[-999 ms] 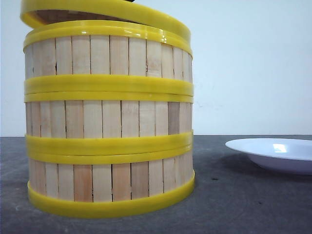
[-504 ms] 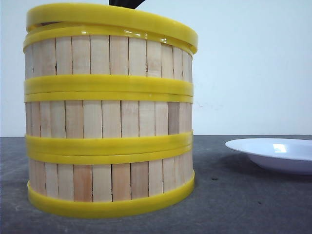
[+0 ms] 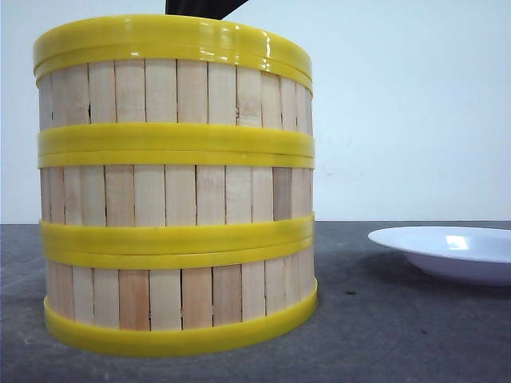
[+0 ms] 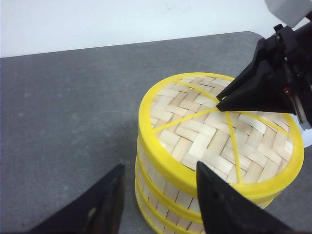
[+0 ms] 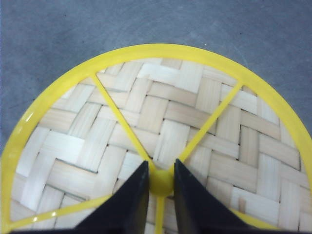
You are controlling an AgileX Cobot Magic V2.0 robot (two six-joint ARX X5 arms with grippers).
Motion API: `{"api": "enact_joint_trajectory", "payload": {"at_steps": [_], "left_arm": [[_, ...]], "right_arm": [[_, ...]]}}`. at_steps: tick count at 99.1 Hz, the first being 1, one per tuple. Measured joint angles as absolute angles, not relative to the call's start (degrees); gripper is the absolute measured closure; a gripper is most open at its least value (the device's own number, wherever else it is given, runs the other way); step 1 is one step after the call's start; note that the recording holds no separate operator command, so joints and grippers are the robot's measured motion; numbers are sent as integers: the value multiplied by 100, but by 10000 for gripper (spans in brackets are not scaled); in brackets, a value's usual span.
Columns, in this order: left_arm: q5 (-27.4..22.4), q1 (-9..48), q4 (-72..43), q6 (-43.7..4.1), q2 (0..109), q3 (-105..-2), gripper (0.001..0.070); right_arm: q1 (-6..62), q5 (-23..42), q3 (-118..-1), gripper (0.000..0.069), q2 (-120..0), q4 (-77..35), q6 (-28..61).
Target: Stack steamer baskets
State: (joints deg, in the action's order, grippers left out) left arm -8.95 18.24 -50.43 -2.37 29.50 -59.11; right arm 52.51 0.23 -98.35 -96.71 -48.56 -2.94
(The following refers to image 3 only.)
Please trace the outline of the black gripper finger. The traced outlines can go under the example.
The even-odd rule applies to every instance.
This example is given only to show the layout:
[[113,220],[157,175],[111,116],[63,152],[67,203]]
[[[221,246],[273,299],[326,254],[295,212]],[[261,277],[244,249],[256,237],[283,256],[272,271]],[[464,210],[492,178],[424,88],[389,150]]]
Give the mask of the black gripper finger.
[[166,0],[165,13],[199,18],[223,19],[248,0]]

